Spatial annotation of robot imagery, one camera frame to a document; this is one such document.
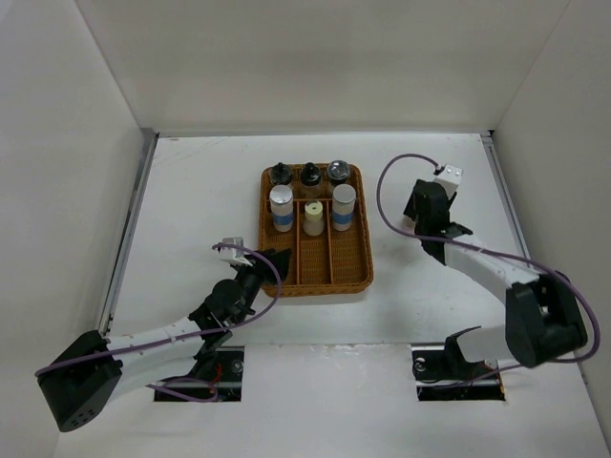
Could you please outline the yellow lid spice bottle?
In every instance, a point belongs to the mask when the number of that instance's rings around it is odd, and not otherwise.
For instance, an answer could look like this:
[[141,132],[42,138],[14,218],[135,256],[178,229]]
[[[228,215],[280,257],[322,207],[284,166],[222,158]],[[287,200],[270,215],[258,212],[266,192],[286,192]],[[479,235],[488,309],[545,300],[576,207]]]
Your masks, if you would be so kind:
[[324,232],[324,205],[320,200],[311,200],[305,204],[303,229],[311,237],[318,237]]

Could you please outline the silver lid blue label jar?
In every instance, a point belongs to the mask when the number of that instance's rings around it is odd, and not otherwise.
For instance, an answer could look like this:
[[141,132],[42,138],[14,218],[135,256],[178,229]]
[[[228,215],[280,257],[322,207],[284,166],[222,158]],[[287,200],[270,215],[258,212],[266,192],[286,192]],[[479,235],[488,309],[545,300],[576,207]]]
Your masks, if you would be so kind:
[[272,222],[279,232],[288,232],[294,222],[293,192],[287,185],[276,185],[269,193]]
[[353,221],[356,191],[349,184],[336,186],[332,193],[331,219],[333,228],[344,232],[350,228]]

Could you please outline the black grinder top spice bottle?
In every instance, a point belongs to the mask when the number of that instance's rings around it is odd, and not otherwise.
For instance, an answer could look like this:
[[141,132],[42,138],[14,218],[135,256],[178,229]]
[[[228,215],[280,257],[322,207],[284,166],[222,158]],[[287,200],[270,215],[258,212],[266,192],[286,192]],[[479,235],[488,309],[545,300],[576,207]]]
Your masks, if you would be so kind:
[[347,162],[337,159],[329,162],[326,173],[329,190],[333,192],[337,186],[348,182],[351,175],[351,168]]

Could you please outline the black cap white spice bottle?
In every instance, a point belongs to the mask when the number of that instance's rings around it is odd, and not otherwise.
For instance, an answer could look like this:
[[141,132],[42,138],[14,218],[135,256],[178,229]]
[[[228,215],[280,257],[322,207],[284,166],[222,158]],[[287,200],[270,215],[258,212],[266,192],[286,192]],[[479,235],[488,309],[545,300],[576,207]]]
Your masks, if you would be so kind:
[[268,176],[272,186],[292,186],[293,171],[287,164],[278,162],[273,165],[268,171]]

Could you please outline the black cap brown spice bottle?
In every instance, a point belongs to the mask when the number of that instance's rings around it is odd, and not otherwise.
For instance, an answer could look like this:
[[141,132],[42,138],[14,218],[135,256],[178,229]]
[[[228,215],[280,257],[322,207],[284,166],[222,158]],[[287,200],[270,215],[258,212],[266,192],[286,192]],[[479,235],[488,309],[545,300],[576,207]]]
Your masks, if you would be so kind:
[[320,168],[308,162],[300,173],[302,198],[318,198],[322,194],[322,174]]

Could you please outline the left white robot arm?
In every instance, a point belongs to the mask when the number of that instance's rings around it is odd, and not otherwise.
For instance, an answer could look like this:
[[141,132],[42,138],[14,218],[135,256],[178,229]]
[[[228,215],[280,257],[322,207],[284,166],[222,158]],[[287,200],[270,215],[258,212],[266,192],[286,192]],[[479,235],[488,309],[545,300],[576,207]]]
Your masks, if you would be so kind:
[[235,254],[229,263],[236,275],[218,281],[189,315],[160,328],[119,337],[87,331],[36,371],[60,431],[84,427],[107,404],[134,389],[149,386],[164,391],[175,379],[206,379],[213,372],[215,352],[233,330],[262,317],[253,303],[262,287],[282,288],[291,249],[255,251],[228,241],[213,248],[220,254]]

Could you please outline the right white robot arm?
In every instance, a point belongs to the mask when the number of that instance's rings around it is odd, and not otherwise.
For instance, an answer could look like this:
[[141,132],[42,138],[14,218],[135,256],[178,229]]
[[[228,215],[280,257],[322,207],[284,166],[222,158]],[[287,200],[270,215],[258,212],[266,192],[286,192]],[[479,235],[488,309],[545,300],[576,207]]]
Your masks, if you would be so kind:
[[483,360],[511,359],[535,367],[587,344],[587,332],[566,281],[539,269],[487,255],[468,244],[473,232],[450,219],[453,199],[435,181],[418,179],[404,215],[415,222],[424,251],[478,283],[505,309],[501,326],[476,327],[451,335],[443,366],[461,378]]

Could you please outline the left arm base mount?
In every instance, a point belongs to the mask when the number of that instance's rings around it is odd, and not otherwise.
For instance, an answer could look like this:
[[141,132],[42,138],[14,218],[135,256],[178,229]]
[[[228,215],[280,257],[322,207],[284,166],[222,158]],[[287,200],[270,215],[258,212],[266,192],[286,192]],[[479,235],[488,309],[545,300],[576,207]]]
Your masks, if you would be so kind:
[[155,403],[234,403],[242,400],[245,348],[222,346],[186,375],[163,381]]

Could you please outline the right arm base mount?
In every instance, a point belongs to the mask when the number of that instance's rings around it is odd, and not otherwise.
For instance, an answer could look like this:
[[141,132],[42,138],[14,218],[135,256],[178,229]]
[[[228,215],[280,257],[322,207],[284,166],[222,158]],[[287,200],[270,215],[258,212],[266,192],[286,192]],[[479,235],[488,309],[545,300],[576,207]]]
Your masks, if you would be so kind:
[[455,336],[444,343],[416,343],[411,356],[420,402],[505,401],[497,361],[467,362]]

